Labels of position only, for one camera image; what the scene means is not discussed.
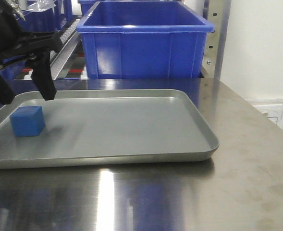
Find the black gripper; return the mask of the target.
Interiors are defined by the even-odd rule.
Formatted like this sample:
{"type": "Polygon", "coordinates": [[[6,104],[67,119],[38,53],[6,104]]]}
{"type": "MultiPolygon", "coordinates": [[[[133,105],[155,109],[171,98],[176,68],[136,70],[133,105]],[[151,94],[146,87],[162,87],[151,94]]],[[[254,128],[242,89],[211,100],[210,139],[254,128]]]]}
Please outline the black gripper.
{"type": "MultiPolygon", "coordinates": [[[[0,0],[0,69],[25,61],[31,79],[45,101],[53,100],[56,88],[50,70],[50,52],[59,52],[62,41],[56,32],[24,31],[17,19],[23,14],[11,0],[0,0]]],[[[0,75],[0,104],[11,104],[15,93],[0,75]]]]}

